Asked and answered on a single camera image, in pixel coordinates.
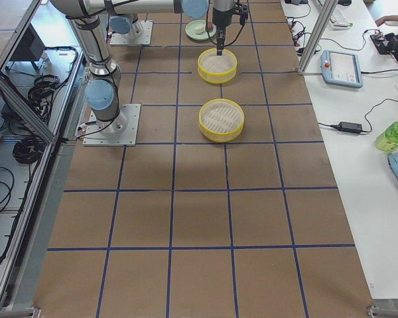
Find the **person's hand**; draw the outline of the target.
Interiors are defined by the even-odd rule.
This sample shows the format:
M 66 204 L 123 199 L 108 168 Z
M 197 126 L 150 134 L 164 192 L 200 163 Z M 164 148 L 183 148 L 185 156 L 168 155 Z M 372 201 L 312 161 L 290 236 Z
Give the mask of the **person's hand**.
M 398 25 L 398 15 L 386 15 L 375 20 L 375 24 L 379 27 L 382 24 L 386 25 Z

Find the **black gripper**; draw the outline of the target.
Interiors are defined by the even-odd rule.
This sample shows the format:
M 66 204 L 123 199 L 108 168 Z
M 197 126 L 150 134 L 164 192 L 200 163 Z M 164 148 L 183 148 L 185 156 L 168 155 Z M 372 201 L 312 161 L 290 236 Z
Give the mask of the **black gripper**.
M 226 28 L 231 25 L 233 16 L 239 17 L 241 27 L 244 27 L 248 19 L 248 5 L 234 0 L 214 1 L 212 9 L 212 23 L 216 27 L 216 52 L 222 56 L 225 45 Z

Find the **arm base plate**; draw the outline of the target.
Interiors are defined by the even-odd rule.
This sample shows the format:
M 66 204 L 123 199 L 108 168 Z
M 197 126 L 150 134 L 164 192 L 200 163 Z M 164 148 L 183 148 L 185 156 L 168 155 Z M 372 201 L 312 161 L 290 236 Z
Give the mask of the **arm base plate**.
M 93 111 L 90 111 L 89 121 L 95 121 L 88 125 L 82 139 L 84 146 L 135 146 L 141 104 L 123 104 L 120 106 L 119 116 L 108 126 L 96 120 Z
M 111 46 L 149 46 L 153 31 L 153 21 L 112 18 L 109 27 L 113 31 Z

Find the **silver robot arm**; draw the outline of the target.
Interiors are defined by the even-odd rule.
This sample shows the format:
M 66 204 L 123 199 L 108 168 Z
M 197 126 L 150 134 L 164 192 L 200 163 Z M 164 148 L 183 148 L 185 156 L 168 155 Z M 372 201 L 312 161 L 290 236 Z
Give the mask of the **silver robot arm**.
M 154 22 L 136 21 L 124 16 L 112 16 L 109 20 L 111 46 L 150 46 Z M 195 41 L 206 41 L 216 34 L 216 27 L 205 20 L 194 20 L 186 25 L 187 36 Z
M 184 13 L 191 19 L 211 14 L 218 55 L 228 46 L 226 28 L 233 16 L 239 16 L 241 25 L 249 17 L 248 5 L 240 1 L 53 1 L 52 4 L 70 22 L 90 63 L 92 79 L 85 89 L 85 98 L 96 116 L 96 132 L 102 134 L 123 131 L 127 121 L 119 102 L 121 70 L 109 53 L 99 18 L 101 13 L 122 19 L 127 25 L 126 34 L 137 23 L 139 13 Z

